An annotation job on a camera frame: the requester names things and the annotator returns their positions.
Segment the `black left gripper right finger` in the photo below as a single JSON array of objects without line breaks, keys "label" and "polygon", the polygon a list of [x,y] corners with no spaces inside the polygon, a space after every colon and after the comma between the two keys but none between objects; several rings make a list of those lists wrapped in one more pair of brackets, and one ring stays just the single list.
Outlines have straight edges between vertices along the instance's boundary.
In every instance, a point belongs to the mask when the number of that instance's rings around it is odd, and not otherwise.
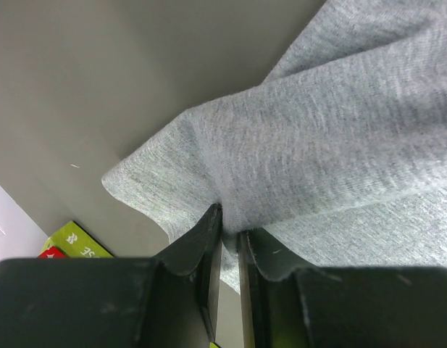
[{"label": "black left gripper right finger", "polygon": [[238,238],[246,347],[447,347],[447,268],[319,267]]}]

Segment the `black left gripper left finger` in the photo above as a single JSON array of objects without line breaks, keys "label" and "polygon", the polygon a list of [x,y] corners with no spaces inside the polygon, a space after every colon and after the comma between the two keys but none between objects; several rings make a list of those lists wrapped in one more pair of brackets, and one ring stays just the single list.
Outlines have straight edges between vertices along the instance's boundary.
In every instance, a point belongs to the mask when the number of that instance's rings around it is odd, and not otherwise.
[{"label": "black left gripper left finger", "polygon": [[208,347],[222,208],[145,258],[0,262],[0,347]]}]

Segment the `grey t shirt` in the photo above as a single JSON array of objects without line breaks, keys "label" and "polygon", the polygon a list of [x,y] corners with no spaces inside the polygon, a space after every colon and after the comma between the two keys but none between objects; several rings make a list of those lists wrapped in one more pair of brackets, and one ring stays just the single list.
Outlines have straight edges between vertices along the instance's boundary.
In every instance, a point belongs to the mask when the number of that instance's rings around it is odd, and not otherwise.
[{"label": "grey t shirt", "polygon": [[447,1],[327,1],[261,85],[184,111],[102,179],[171,241],[222,205],[221,279],[264,228],[318,266],[447,267]]}]

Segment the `red green patterned book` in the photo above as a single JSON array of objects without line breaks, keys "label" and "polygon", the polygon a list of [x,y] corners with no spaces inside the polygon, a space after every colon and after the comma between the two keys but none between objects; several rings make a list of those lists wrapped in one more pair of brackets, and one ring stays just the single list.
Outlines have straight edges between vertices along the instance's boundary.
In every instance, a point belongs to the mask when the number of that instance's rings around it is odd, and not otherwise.
[{"label": "red green patterned book", "polygon": [[83,230],[70,221],[53,233],[44,243],[40,258],[110,258],[114,255]]}]

